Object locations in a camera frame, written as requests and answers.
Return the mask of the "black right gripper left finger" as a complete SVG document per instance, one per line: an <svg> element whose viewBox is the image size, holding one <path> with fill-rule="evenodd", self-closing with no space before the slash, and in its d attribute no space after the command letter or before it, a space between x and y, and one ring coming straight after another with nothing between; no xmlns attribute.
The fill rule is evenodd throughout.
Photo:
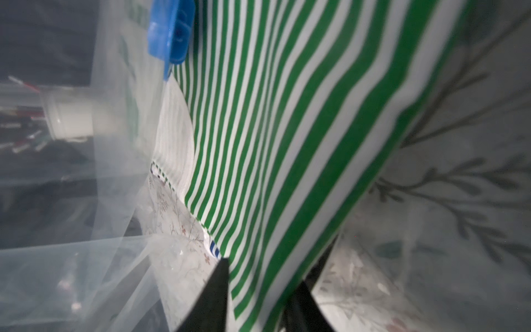
<svg viewBox="0 0 531 332"><path fill-rule="evenodd" d="M218 262L194 307L176 331L226 331L228 286L229 261L223 258Z"/></svg>

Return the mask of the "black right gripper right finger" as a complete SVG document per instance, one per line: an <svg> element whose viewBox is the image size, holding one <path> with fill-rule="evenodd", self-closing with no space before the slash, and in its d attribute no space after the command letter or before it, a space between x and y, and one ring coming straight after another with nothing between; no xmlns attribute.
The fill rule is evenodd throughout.
<svg viewBox="0 0 531 332"><path fill-rule="evenodd" d="M329 245L288 300L279 325L280 331L333 331L311 294L332 249L333 244Z"/></svg>

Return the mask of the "clear vacuum bag blue zip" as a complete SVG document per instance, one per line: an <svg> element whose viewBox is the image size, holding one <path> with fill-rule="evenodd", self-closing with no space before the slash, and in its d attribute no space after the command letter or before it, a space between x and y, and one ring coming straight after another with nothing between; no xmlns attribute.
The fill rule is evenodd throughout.
<svg viewBox="0 0 531 332"><path fill-rule="evenodd" d="M333 331L530 330L530 3L469 2L427 99L311 266L333 244L311 291ZM1 83L106 94L93 159L1 152L3 331L176 331L227 259L152 169L172 125L180 175L194 154L173 76L188 54L164 80L152 4L1 3Z"/></svg>

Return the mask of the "green white striped garment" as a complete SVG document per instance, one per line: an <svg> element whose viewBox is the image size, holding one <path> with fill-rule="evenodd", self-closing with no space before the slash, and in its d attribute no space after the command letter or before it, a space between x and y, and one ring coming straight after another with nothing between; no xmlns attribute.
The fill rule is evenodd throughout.
<svg viewBox="0 0 531 332"><path fill-rule="evenodd" d="M192 120L152 169L230 262L240 331L273 331L427 99L469 1L196 1L174 69Z"/></svg>

